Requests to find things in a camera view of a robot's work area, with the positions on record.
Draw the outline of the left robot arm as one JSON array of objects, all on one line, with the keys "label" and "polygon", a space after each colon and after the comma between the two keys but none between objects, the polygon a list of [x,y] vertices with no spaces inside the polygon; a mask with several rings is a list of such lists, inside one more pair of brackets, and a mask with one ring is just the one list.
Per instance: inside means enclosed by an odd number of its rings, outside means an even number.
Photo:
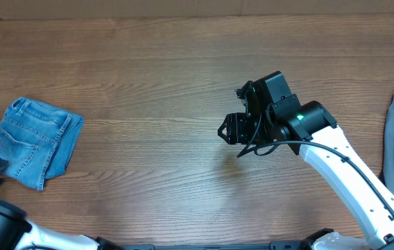
[{"label": "left robot arm", "polygon": [[[7,162],[0,159],[0,167]],[[67,235],[42,228],[27,219],[21,208],[0,200],[0,250],[68,249],[112,250],[121,247],[101,237]]]}]

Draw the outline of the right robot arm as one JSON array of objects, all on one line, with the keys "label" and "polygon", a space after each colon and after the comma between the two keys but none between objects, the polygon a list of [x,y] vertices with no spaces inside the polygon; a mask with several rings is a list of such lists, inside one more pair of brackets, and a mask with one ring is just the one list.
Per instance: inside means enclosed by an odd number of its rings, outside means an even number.
[{"label": "right robot arm", "polygon": [[357,239],[325,228],[302,240],[299,249],[394,249],[394,194],[321,103],[301,104],[281,72],[247,81],[236,95],[245,110],[226,115],[219,137],[244,146],[238,157],[267,156],[288,145],[327,181],[364,234]]}]

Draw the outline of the light blue denim jeans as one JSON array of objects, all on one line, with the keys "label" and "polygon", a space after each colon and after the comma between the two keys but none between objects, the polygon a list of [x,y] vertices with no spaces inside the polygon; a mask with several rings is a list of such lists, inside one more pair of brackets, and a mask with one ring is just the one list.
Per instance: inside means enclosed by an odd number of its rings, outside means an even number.
[{"label": "light blue denim jeans", "polygon": [[0,122],[3,175],[42,191],[46,182],[66,172],[80,131],[82,116],[47,103],[20,97]]}]

